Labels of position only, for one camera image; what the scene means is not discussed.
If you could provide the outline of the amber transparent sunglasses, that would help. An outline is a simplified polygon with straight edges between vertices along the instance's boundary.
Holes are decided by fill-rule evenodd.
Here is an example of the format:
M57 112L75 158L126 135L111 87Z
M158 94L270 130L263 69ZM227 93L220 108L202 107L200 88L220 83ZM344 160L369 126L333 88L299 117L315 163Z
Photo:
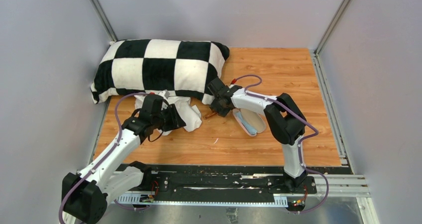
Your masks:
M211 117L213 117L214 115L217 115L217 114L218 114L217 111L211 111L210 113L208 113L204 116L204 119L209 119L209 118L211 118Z

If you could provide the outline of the pink glasses case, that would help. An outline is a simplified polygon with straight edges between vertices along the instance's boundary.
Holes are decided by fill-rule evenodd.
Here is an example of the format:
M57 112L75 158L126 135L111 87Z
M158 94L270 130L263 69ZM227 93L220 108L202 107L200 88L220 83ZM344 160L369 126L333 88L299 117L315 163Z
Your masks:
M257 130L257 134L255 136L257 136L258 134L260 134L260 133L262 133L266 130L267 125L266 125L265 121L263 120L263 118L259 114L252 112L250 110L247 110L247 109L234 109L232 111L234 118L235 118L236 112L241 112L244 120L247 121L252 127L254 127Z

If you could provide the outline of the light blue cleaning cloth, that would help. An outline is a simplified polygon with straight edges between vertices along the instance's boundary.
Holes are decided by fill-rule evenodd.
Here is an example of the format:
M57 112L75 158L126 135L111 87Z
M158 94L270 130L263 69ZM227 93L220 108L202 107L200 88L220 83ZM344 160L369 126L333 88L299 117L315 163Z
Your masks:
M248 135L255 136L257 134L257 130L244 120L241 112L236 112L235 118Z

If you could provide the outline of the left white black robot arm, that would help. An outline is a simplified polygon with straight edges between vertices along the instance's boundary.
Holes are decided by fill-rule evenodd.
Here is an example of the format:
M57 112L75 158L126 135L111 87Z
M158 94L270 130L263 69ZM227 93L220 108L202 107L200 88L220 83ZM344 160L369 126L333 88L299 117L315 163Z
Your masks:
M69 214L86 224L96 224L108 206L126 191L135 187L146 191L157 186L152 181L151 168L139 161L114 175L133 150L150 140L154 130L171 131L186 125L175 105L168 102L167 91L140 95L144 97L142 107L124 122L116 119L119 130L108 147L81 171L64 177L59 223L63 224L63 215Z

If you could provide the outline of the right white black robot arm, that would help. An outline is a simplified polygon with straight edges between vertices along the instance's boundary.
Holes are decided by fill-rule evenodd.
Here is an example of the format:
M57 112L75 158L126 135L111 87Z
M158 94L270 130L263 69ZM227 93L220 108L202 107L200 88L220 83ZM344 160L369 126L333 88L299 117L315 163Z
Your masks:
M213 79L207 88L214 96L210 109L225 117L234 109L244 109L265 116L273 137L282 145L284 155L284 186L296 193L307 176L303 163L302 138L307 121L290 95L267 96L248 91L238 85L226 85Z

